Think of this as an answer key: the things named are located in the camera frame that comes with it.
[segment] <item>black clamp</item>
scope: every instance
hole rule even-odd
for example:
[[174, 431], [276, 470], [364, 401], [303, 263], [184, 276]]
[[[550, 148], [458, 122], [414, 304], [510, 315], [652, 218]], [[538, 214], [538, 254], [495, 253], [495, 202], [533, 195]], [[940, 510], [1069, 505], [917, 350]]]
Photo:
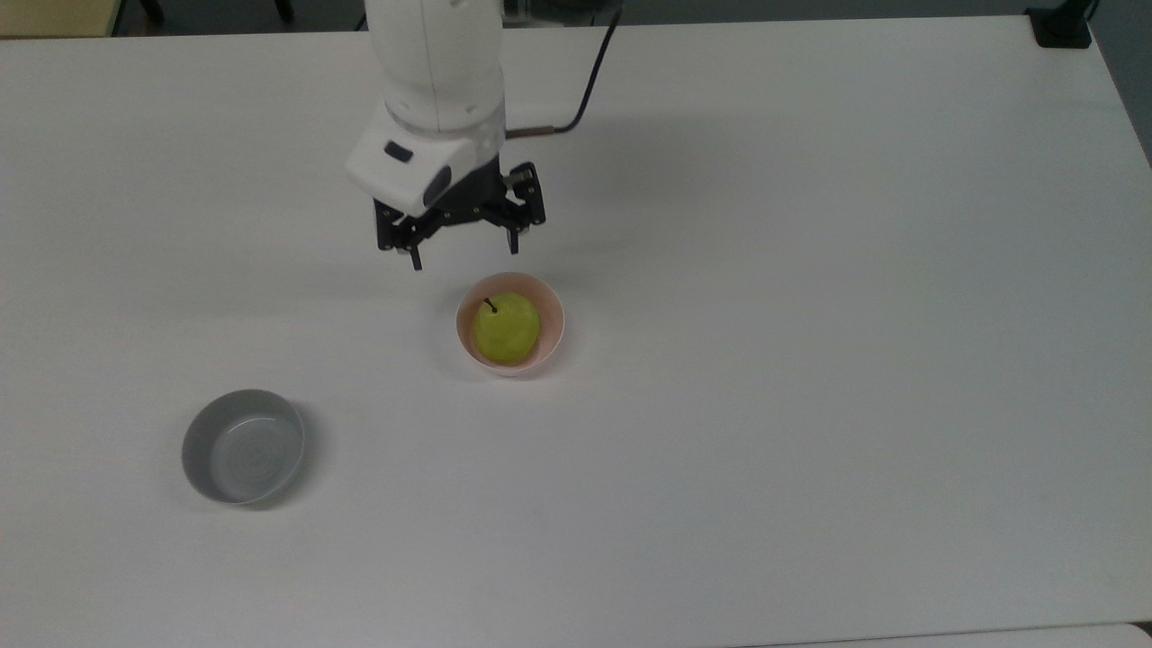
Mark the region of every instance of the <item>black clamp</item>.
[[[507, 197], [511, 191], [517, 201]], [[412, 269], [420, 270], [419, 244], [441, 227], [486, 220], [508, 232], [508, 251], [520, 253], [520, 235], [545, 221], [544, 196], [536, 165], [524, 163], [500, 175], [500, 159], [470, 173], [441, 196], [423, 216], [396, 211], [373, 199], [376, 240], [381, 250], [396, 249], [412, 257]]]

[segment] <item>black cable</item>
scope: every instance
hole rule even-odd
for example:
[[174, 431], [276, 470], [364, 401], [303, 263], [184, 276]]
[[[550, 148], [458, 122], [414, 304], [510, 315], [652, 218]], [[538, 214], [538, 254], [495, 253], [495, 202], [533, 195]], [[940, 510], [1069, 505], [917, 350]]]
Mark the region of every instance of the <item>black cable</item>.
[[608, 31], [604, 35], [604, 40], [600, 42], [600, 51], [596, 54], [596, 62], [592, 63], [592, 74], [588, 77], [588, 85], [584, 86], [584, 98], [581, 99], [579, 108], [576, 111], [576, 116], [564, 126], [533, 126], [530, 128], [516, 128], [509, 130], [505, 134], [506, 140], [515, 140], [517, 137], [535, 137], [538, 135], [556, 135], [560, 133], [568, 133], [569, 130], [576, 128], [579, 120], [584, 118], [584, 111], [588, 108], [588, 101], [592, 98], [592, 89], [596, 86], [596, 77], [600, 74], [600, 63], [604, 62], [604, 54], [608, 51], [608, 43], [612, 42], [612, 35], [616, 31], [616, 25], [620, 24], [620, 15], [623, 14], [624, 9], [621, 7], [616, 9], [616, 13], [612, 15], [612, 22], [608, 23]]

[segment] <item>gray bowl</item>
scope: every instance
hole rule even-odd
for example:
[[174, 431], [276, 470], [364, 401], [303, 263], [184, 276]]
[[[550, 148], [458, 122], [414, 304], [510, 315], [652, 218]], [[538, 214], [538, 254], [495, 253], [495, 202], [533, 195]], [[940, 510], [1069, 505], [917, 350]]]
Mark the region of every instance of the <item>gray bowl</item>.
[[250, 504], [279, 491], [304, 455], [304, 423], [283, 398], [242, 390], [209, 404], [188, 427], [181, 460], [209, 499]]

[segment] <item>floor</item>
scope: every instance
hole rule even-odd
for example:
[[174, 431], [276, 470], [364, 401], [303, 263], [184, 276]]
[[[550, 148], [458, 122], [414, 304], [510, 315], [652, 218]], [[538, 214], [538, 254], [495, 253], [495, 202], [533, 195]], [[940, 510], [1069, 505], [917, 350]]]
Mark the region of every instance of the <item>floor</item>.
[[[162, 25], [138, 0], [124, 0], [116, 36], [350, 31], [363, 0], [291, 0], [296, 18], [280, 20], [273, 0], [159, 0]], [[1018, 15], [1058, 0], [627, 0], [624, 24], [790, 21], [911, 16]], [[1152, 1], [1101, 0], [1092, 29], [1144, 152], [1152, 159]]]

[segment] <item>bowl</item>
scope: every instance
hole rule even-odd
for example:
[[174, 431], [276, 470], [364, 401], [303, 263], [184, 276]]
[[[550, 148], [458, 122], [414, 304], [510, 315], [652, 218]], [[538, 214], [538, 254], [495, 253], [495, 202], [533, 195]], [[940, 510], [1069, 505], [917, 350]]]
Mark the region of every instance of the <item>bowl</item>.
[[[485, 297], [500, 293], [520, 293], [528, 297], [540, 314], [540, 334], [528, 355], [516, 364], [493, 362], [476, 349], [472, 342], [472, 321]], [[541, 366], [556, 351], [564, 333], [564, 309], [547, 284], [523, 272], [501, 272], [482, 279], [468, 291], [456, 309], [456, 334], [460, 344], [476, 362], [498, 376], [514, 377]]]
[[181, 462], [200, 495], [250, 504], [291, 481], [304, 455], [304, 423], [283, 398], [264, 390], [225, 394], [188, 427]]

